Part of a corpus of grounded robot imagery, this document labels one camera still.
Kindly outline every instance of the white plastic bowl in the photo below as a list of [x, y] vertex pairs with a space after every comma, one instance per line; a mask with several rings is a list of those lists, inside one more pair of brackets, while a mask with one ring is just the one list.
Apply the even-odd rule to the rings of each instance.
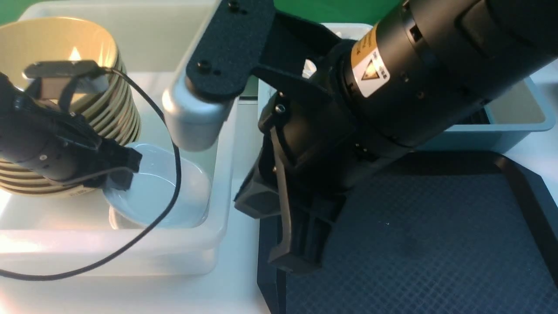
[[[140, 226], [153, 222], [167, 207], [176, 185], [175, 156], [151, 144], [126, 145], [142, 154], [139, 172], [127, 191], [103, 190], [110, 206]], [[171, 212], [158, 227], [192, 228], [200, 225], [207, 212], [211, 183], [196, 164], [181, 158], [182, 184]]]

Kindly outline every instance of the robotic arm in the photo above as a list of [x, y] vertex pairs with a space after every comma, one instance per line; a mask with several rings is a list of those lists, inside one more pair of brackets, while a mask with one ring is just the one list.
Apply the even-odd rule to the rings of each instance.
[[557, 16], [555, 0], [404, 0], [355, 42], [272, 0], [223, 0], [163, 97], [166, 123], [203, 150], [250, 75], [279, 91], [235, 206], [281, 215], [270, 262], [310, 272], [346, 192], [556, 59]]

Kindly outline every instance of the warning label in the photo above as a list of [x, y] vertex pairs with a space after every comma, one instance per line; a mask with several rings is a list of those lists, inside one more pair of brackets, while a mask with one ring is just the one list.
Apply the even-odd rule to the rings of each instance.
[[389, 81], [389, 72], [376, 43], [375, 27], [354, 44], [351, 66], [358, 88], [364, 97], [370, 97]]

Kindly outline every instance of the bolt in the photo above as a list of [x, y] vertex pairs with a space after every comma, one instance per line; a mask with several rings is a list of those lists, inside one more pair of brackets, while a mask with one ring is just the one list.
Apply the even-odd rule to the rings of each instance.
[[275, 106], [275, 112], [282, 114], [285, 113], [285, 111], [287, 111], [287, 109], [282, 104], [278, 104]]
[[211, 72], [211, 63], [209, 63], [209, 61], [207, 60], [200, 60], [198, 62], [198, 71], [201, 74], [208, 74], [209, 72]]
[[238, 12], [238, 9], [240, 9], [240, 3], [238, 3], [238, 1], [236, 1], [236, 0], [230, 0], [229, 1], [229, 10], [231, 12]]

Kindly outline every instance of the textured mat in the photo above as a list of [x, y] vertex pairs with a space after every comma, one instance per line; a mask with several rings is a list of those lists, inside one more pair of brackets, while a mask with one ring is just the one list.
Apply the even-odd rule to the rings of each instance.
[[323, 265], [287, 276], [288, 314], [558, 313], [501, 174], [372, 178], [350, 197]]

